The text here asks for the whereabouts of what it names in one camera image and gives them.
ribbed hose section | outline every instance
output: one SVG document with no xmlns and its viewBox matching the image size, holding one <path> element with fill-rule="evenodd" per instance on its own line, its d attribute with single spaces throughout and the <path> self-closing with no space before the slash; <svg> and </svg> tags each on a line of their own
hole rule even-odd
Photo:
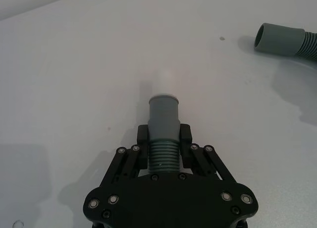
<svg viewBox="0 0 317 228">
<path fill-rule="evenodd" d="M 297 52 L 297 55 L 317 60 L 317 33 L 305 32 L 303 45 Z"/>
<path fill-rule="evenodd" d="M 171 141 L 157 141 L 150 144 L 150 173 L 179 172 L 179 145 Z"/>
</svg>

screw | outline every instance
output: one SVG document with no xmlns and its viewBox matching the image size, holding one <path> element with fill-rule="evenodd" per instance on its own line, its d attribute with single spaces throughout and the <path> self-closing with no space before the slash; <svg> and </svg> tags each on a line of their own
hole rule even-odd
<svg viewBox="0 0 317 228">
<path fill-rule="evenodd" d="M 248 194 L 242 194 L 241 195 L 241 200 L 246 203 L 246 204 L 251 204 L 253 202 L 253 199 L 250 195 Z"/>
<path fill-rule="evenodd" d="M 154 181 L 157 181 L 159 179 L 159 176 L 157 176 L 156 174 L 153 174 L 151 176 L 151 179 L 154 180 Z"/>
<path fill-rule="evenodd" d="M 108 203 L 116 204 L 119 201 L 119 197 L 116 195 L 112 195 L 108 198 Z"/>
<path fill-rule="evenodd" d="M 198 149 L 198 146 L 197 146 L 197 145 L 192 145 L 190 148 L 191 148 L 192 150 L 197 150 L 197 149 Z"/>
<path fill-rule="evenodd" d="M 231 207 L 231 212 L 235 215 L 240 214 L 240 209 L 238 207 Z"/>
<path fill-rule="evenodd" d="M 133 148 L 132 148 L 132 150 L 134 150 L 134 151 L 138 151 L 139 149 L 140 149 L 139 146 L 133 146 Z"/>
<path fill-rule="evenodd" d="M 186 175 L 183 174 L 183 173 L 181 173 L 181 174 L 178 176 L 178 178 L 179 178 L 180 180 L 185 180 L 185 179 L 186 179 Z"/>
<path fill-rule="evenodd" d="M 105 210 L 103 212 L 103 218 L 104 219 L 109 219 L 110 215 L 111 215 L 111 212 L 109 210 Z"/>
<path fill-rule="evenodd" d="M 232 200 L 232 197 L 231 197 L 230 193 L 227 193 L 227 192 L 223 192 L 223 193 L 221 194 L 221 197 L 222 197 L 223 200 L 225 200 L 225 201 L 231 201 L 231 200 Z"/>
<path fill-rule="evenodd" d="M 208 152 L 210 152 L 210 151 L 212 151 L 212 147 L 207 146 L 207 147 L 205 148 L 205 150 L 208 151 Z"/>
<path fill-rule="evenodd" d="M 99 205 L 99 200 L 93 199 L 89 202 L 88 207 L 89 208 L 96 208 Z"/>
<path fill-rule="evenodd" d="M 124 152 L 125 152 L 125 149 L 123 149 L 123 148 L 118 149 L 119 154 L 123 154 Z"/>
</svg>

grey corrugated hose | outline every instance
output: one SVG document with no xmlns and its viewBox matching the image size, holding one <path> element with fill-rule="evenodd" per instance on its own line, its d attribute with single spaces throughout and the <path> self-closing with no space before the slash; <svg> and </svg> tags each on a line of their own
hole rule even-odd
<svg viewBox="0 0 317 228">
<path fill-rule="evenodd" d="M 254 49 L 281 56 L 301 56 L 317 61 L 317 34 L 304 29 L 264 23 L 256 36 Z"/>
</svg>

grey pipe fitting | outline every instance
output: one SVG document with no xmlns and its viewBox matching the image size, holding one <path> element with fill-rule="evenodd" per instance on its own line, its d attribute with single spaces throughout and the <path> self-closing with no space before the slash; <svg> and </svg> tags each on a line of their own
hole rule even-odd
<svg viewBox="0 0 317 228">
<path fill-rule="evenodd" d="M 179 171 L 178 100 L 169 95 L 154 96 L 149 101 L 149 169 L 155 172 Z"/>
<path fill-rule="evenodd" d="M 264 23 L 256 36 L 254 49 L 281 56 L 301 56 L 317 60 L 317 34 Z"/>
</svg>

white table surface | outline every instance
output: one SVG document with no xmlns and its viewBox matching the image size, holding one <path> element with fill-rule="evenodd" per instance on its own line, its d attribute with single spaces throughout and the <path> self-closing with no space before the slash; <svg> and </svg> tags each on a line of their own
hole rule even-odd
<svg viewBox="0 0 317 228">
<path fill-rule="evenodd" d="M 91 227 L 83 201 L 147 123 L 161 68 L 194 141 L 255 193 L 249 227 L 317 227 L 317 64 L 253 51 L 263 22 L 317 32 L 316 13 L 316 0 L 61 0 L 0 21 L 0 227 Z"/>
</svg>

